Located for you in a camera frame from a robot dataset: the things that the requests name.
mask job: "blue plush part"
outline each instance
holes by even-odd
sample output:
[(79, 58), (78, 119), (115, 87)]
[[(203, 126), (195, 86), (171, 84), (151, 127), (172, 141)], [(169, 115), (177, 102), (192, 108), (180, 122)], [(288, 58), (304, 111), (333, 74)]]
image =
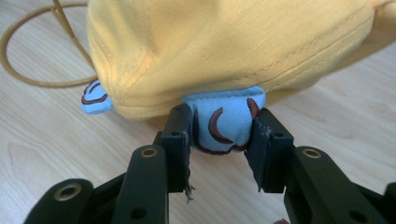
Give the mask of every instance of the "blue plush part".
[(98, 79), (90, 83), (81, 98), (81, 109), (86, 114), (94, 115), (113, 108), (113, 103), (101, 86)]
[(203, 152), (223, 155), (232, 150), (247, 149), (252, 121), (264, 107), (265, 92), (252, 86), (188, 95), (183, 101), (194, 114), (191, 125), (193, 145)]

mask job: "yellow fabric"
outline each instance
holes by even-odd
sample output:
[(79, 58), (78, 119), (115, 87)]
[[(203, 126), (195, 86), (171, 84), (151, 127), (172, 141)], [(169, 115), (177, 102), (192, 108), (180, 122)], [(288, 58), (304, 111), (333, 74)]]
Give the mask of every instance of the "yellow fabric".
[(370, 33), (374, 7), (392, 2), (91, 0), (88, 37), (117, 111), (146, 119), (191, 93), (312, 85)]
[(396, 40), (396, 0), (372, 0), (375, 19), (370, 34), (361, 46), (345, 57), (333, 71), (344, 68), (384, 48)]

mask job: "stuffed toy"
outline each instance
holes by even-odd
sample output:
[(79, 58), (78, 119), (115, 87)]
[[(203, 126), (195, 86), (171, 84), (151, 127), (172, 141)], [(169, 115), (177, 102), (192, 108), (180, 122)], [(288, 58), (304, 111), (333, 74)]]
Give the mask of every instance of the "stuffed toy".
[(266, 98), (300, 90), (396, 39), (396, 0), (91, 0), (96, 114), (165, 115), (186, 103), (203, 152), (246, 149)]

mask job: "wood grain surface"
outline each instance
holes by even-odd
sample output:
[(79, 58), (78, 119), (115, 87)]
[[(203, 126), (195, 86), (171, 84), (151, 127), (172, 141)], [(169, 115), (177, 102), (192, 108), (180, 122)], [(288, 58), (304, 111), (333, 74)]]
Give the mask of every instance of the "wood grain surface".
[[(0, 0), (0, 34), (50, 0)], [(85, 7), (66, 15), (87, 48)], [(27, 22), (7, 54), (22, 74), (47, 81), (94, 75), (52, 14)], [(0, 223), (22, 223), (52, 185), (84, 178), (96, 187), (126, 171), (132, 152), (152, 143), (166, 117), (129, 121), (115, 111), (87, 116), (85, 86), (28, 85), (0, 67)], [(269, 109), (296, 146), (317, 147), (354, 182), (383, 193), (396, 181), (396, 44), (323, 78)], [(193, 151), (194, 200), (170, 195), (170, 223), (273, 223), (287, 218), (282, 195), (257, 192), (241, 153), (214, 157)]]

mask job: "brown stitching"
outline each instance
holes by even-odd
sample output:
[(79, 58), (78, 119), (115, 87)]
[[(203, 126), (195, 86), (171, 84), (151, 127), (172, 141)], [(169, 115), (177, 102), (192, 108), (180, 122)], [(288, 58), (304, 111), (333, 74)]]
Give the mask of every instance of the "brown stitching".
[(192, 121), (192, 138), (195, 144), (195, 147), (207, 154), (214, 155), (214, 156), (221, 156), (226, 155), (231, 152), (231, 147), (228, 151), (212, 151), (209, 148), (203, 147), (199, 142), (199, 122), (198, 122), (198, 109), (195, 109), (194, 118)]
[(219, 143), (232, 144), (233, 141), (230, 140), (229, 138), (223, 136), (221, 133), (219, 133), (219, 130), (218, 130), (218, 119), (219, 119), (220, 115), (222, 114), (222, 112), (223, 112), (223, 109), (222, 109), (222, 107), (220, 107), (210, 117), (209, 125), (208, 125), (209, 133), (210, 133), (210, 135), (212, 135), (213, 139), (215, 139)]
[(90, 82), (90, 84), (88, 84), (88, 86), (85, 88), (85, 90), (84, 90), (84, 94), (87, 94), (87, 90), (88, 90), (88, 88), (92, 85), (92, 83), (93, 82), (95, 82), (96, 80), (94, 80), (94, 81), (92, 81), (92, 82)]
[(98, 86), (100, 86), (100, 82), (98, 82), (98, 83), (96, 83), (95, 85), (92, 86), (92, 88), (90, 89), (90, 93), (92, 93), (92, 91)]
[(201, 145), (201, 143), (199, 142), (198, 109), (195, 109), (194, 117), (193, 117), (193, 120), (192, 120), (192, 138), (193, 138), (195, 147), (196, 147), (198, 150), (200, 150), (200, 151), (202, 151), (202, 152), (204, 152), (204, 153), (206, 153), (206, 154), (213, 155), (213, 156), (227, 155), (227, 154), (230, 154), (230, 152), (231, 152), (232, 150), (244, 151), (244, 150), (248, 149), (248, 145), (250, 144), (250, 139), (249, 139), (249, 140), (247, 140), (247, 142), (246, 142), (244, 145), (242, 145), (242, 146), (233, 145), (233, 146), (231, 146), (227, 151), (212, 151), (212, 150), (210, 150), (210, 149), (207, 148), (207, 147), (203, 147), (203, 146)]
[(251, 98), (247, 98), (247, 106), (248, 109), (250, 110), (251, 119), (255, 119), (260, 111), (259, 107), (256, 104), (256, 101), (254, 101)]
[(82, 97), (81, 97), (81, 102), (82, 102), (84, 105), (93, 105), (93, 104), (97, 104), (97, 103), (102, 103), (102, 102), (105, 101), (106, 99), (107, 99), (107, 94), (103, 95), (103, 96), (102, 96), (101, 98), (99, 98), (99, 99), (90, 100), (90, 101), (85, 100), (85, 97), (82, 96)]

